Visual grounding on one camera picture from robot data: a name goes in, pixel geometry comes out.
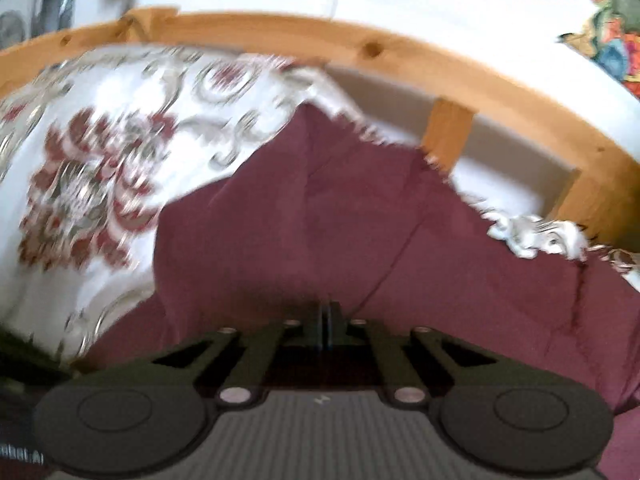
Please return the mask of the maroon cloth garment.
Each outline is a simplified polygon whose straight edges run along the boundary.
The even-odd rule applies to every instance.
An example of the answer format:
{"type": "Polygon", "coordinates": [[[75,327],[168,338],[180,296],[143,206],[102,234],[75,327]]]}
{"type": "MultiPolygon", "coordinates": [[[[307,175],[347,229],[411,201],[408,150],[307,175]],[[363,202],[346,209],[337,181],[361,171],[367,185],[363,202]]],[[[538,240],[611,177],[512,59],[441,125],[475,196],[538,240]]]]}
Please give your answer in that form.
{"type": "Polygon", "coordinates": [[[605,398],[612,479],[639,474],[639,294],[611,249],[521,259],[420,152],[364,142],[299,107],[227,179],[158,220],[154,295],[84,357],[92,370],[231,326],[254,332],[324,300],[396,333],[418,325],[583,382],[605,398]]]}

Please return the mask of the white floral bedspread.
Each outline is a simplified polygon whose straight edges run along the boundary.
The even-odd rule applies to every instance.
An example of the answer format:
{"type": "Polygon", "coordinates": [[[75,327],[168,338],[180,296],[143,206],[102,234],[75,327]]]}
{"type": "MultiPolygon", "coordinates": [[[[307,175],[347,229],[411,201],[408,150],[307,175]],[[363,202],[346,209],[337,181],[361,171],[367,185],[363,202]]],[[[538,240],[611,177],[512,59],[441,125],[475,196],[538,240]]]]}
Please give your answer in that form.
{"type": "MultiPolygon", "coordinates": [[[[289,58],[112,47],[10,96],[1,105],[2,324],[49,356],[83,360],[154,295],[163,208],[231,177],[304,105],[348,122],[364,142],[410,148],[382,138],[331,78],[289,58]]],[[[518,258],[603,248],[573,223],[511,217],[461,195],[421,155],[518,258]]]]}

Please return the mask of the wooden bed frame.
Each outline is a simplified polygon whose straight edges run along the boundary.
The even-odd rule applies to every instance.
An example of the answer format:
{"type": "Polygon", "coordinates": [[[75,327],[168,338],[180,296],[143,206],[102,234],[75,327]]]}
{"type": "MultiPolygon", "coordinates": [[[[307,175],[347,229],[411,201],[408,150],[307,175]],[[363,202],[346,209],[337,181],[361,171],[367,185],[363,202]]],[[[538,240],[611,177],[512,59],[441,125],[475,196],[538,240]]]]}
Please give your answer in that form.
{"type": "Polygon", "coordinates": [[[320,67],[336,63],[434,94],[422,146],[445,171],[460,158],[475,114],[484,114],[573,166],[551,218],[581,224],[598,243],[639,246],[639,164],[613,140],[548,96],[483,64],[368,26],[279,14],[136,9],[118,21],[51,32],[2,51],[1,92],[104,44],[142,42],[235,47],[320,67]]]}

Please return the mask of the colourful floral wall cloth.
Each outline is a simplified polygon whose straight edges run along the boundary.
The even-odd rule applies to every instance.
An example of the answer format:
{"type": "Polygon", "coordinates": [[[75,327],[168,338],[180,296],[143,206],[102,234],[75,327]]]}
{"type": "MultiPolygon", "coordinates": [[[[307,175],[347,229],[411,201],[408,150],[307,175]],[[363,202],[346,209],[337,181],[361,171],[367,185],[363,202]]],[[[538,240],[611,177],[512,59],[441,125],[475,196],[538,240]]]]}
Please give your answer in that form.
{"type": "Polygon", "coordinates": [[[579,32],[558,37],[639,99],[639,0],[590,0],[596,10],[579,32]]]}

